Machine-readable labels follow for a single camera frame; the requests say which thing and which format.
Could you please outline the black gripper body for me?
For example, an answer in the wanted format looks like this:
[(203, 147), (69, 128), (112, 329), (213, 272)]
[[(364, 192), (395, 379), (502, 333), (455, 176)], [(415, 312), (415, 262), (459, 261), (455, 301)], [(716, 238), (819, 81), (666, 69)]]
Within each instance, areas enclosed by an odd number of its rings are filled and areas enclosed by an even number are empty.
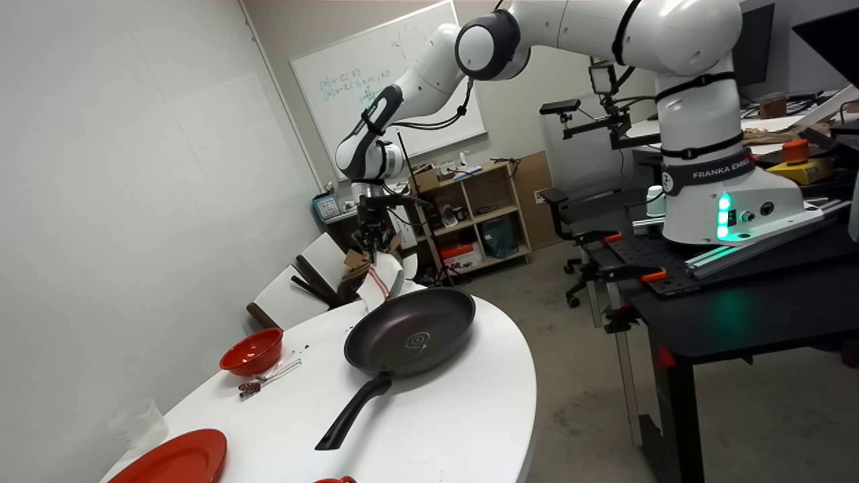
[(384, 192), (380, 188), (370, 188), (359, 202), (357, 202), (357, 233), (353, 242), (357, 246), (368, 255), (376, 257), (379, 253), (388, 255), (410, 255), (413, 246), (403, 242), (403, 237), (395, 231), (388, 211), (395, 207), (407, 207), (410, 198), (403, 192)]

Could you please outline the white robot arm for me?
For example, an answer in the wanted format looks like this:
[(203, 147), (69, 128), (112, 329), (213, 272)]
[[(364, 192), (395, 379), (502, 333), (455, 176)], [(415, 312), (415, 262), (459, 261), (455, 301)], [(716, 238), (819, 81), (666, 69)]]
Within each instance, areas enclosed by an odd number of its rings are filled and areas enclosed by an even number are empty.
[(461, 81), (519, 74), (537, 46), (655, 74), (666, 218), (673, 245), (740, 245), (803, 215), (800, 188), (760, 170), (743, 144), (732, 46), (736, 0), (512, 0), (466, 23), (443, 23), (426, 50), (384, 86), (337, 143), (352, 183), (399, 171), (395, 123), (439, 109)]

